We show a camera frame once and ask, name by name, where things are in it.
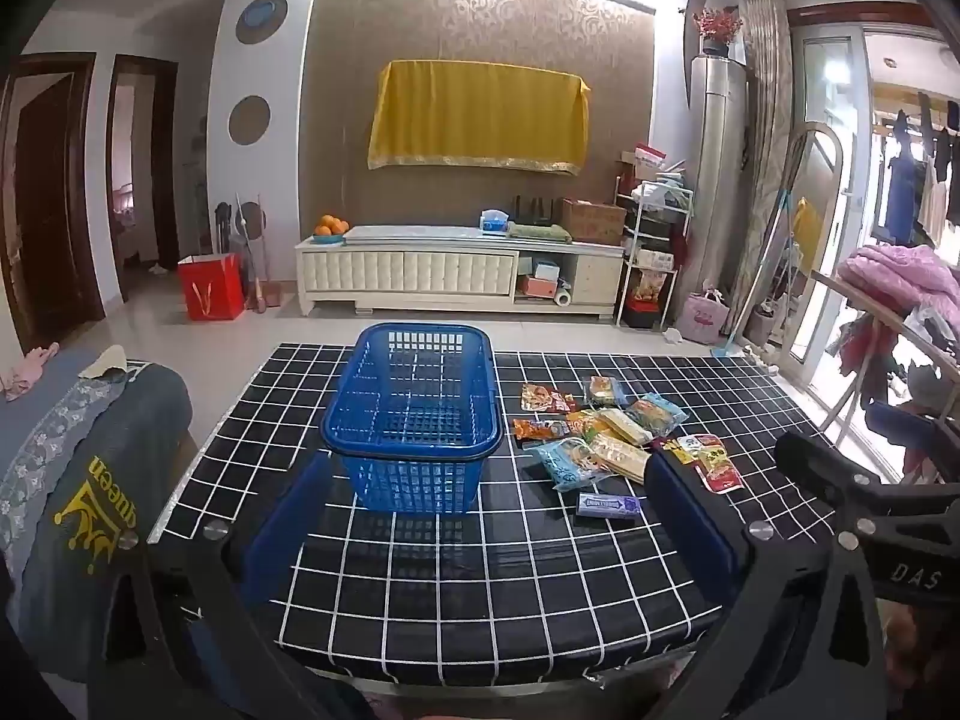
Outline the cardboard box on cabinet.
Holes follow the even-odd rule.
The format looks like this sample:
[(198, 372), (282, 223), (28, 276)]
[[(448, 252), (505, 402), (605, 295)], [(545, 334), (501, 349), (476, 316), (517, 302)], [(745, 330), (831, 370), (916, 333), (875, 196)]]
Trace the cardboard box on cabinet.
[(619, 205), (564, 199), (560, 226), (573, 241), (617, 245), (622, 240), (625, 218), (626, 210)]

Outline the orange snack pouch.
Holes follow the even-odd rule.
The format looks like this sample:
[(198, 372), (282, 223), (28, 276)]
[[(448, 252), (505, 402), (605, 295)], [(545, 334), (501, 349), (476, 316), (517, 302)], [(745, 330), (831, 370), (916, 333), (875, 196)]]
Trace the orange snack pouch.
[(612, 427), (608, 426), (599, 413), (594, 410), (571, 411), (565, 416), (566, 426), (572, 436), (592, 442), (599, 436), (612, 436)]

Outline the light blue pastry pack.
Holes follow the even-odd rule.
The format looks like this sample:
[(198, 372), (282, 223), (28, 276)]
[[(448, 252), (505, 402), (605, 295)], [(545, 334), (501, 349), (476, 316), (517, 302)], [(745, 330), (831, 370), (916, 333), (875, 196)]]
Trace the light blue pastry pack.
[(565, 437), (535, 445), (530, 453), (545, 468), (557, 493), (586, 489), (612, 476), (607, 466), (590, 450), (590, 445), (580, 437)]

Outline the red yellow tofu snack bag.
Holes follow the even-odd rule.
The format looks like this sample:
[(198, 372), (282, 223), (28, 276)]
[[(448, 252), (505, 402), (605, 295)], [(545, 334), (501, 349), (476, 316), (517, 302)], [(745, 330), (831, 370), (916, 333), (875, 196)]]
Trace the red yellow tofu snack bag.
[(743, 488), (742, 476), (726, 447), (713, 434), (690, 434), (669, 439), (664, 449), (682, 465), (692, 466), (704, 487), (718, 496)]

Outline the black white grid tablecloth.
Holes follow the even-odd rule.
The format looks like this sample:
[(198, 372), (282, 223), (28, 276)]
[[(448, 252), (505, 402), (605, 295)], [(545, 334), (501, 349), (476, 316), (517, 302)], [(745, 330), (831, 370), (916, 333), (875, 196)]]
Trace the black white grid tablecloth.
[[(742, 520), (823, 541), (828, 505), (791, 483), (773, 447), (814, 425), (776, 379), (742, 358), (534, 353), (494, 358), (503, 418), (524, 383), (571, 392), (590, 374), (669, 398), (690, 433), (722, 440)], [(397, 686), (505, 688), (630, 667), (695, 644), (716, 619), (661, 519), (581, 517), (529, 450), (503, 440), (462, 517), (375, 514), (345, 473), (257, 616), (308, 667)]]

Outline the green-end cracker pack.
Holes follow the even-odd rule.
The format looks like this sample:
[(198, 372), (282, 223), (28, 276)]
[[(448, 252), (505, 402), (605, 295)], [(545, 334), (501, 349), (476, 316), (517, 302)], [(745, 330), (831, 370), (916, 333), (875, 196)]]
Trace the green-end cracker pack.
[(597, 434), (589, 441), (590, 451), (614, 475), (643, 484), (649, 454), (646, 450), (628, 444), (622, 439)]

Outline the purple Doublemint gum box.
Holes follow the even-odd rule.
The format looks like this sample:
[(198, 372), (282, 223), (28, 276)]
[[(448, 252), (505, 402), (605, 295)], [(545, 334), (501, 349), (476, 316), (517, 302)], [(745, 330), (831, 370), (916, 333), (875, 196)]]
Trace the purple Doublemint gum box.
[(633, 518), (640, 518), (642, 513), (641, 501), (635, 496), (581, 493), (576, 505), (576, 515), (586, 518), (633, 520)]

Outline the pink gift bag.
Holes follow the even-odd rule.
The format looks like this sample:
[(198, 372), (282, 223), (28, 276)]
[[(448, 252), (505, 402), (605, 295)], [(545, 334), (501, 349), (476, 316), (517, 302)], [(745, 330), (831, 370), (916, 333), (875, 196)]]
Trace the pink gift bag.
[(688, 294), (680, 309), (675, 328), (682, 338), (693, 343), (715, 346), (729, 316), (729, 305), (721, 291), (708, 289), (704, 293)]

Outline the red paper bag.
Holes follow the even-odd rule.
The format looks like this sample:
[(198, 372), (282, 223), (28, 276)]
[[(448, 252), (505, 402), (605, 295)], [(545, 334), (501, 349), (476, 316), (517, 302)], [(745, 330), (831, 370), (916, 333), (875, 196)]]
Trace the red paper bag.
[(192, 322), (223, 322), (242, 314), (244, 294), (235, 254), (189, 255), (178, 263), (178, 277)]

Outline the orange sausage stick pack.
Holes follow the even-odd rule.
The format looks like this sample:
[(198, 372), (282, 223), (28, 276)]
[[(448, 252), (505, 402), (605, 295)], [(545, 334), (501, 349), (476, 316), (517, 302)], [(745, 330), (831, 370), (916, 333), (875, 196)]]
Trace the orange sausage stick pack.
[(535, 421), (535, 419), (515, 419), (512, 422), (512, 435), (519, 444), (526, 442), (553, 442), (571, 436), (571, 429), (564, 421)]

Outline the light blue bread pack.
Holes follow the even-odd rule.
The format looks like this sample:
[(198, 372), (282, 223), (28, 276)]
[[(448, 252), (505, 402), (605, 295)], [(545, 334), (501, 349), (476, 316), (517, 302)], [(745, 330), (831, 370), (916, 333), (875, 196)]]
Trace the light blue bread pack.
[(663, 439), (673, 433), (688, 419), (688, 415), (672, 401), (662, 395), (641, 395), (635, 403), (626, 408), (626, 414), (637, 422), (654, 439)]

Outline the clear soda cracker pack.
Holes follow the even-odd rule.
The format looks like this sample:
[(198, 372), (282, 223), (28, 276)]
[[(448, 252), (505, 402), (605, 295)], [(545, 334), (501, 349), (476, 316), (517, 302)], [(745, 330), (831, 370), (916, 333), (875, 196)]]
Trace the clear soda cracker pack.
[(630, 418), (625, 411), (619, 410), (619, 408), (601, 408), (597, 411), (597, 415), (599, 415), (599, 418), (601, 418), (605, 424), (610, 426), (610, 429), (612, 429), (620, 439), (625, 442), (630, 442), (630, 444), (636, 445), (636, 447), (651, 444), (654, 440), (654, 437), (652, 437), (652, 434), (646, 427), (641, 426), (638, 421)]

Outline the pink blanket on rack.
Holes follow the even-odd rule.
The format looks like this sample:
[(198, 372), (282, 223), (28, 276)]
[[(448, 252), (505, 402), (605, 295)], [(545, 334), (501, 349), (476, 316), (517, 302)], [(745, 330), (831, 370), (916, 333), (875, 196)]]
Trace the pink blanket on rack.
[(866, 293), (885, 296), (901, 312), (934, 309), (958, 332), (958, 277), (927, 245), (863, 245), (836, 274)]

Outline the blue cartoon bread pack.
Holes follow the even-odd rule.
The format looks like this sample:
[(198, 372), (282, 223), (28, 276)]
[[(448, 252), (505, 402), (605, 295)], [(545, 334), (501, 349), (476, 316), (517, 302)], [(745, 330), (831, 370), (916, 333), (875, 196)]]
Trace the blue cartoon bread pack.
[(630, 403), (630, 392), (615, 377), (590, 376), (586, 398), (592, 408), (620, 408)]

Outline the white TV cabinet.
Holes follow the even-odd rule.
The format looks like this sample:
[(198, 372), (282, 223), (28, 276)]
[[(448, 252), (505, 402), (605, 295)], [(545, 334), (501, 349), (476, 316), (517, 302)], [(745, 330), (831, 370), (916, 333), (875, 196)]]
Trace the white TV cabinet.
[(615, 316), (618, 245), (536, 241), (477, 227), (357, 226), (342, 241), (295, 247), (299, 309)]

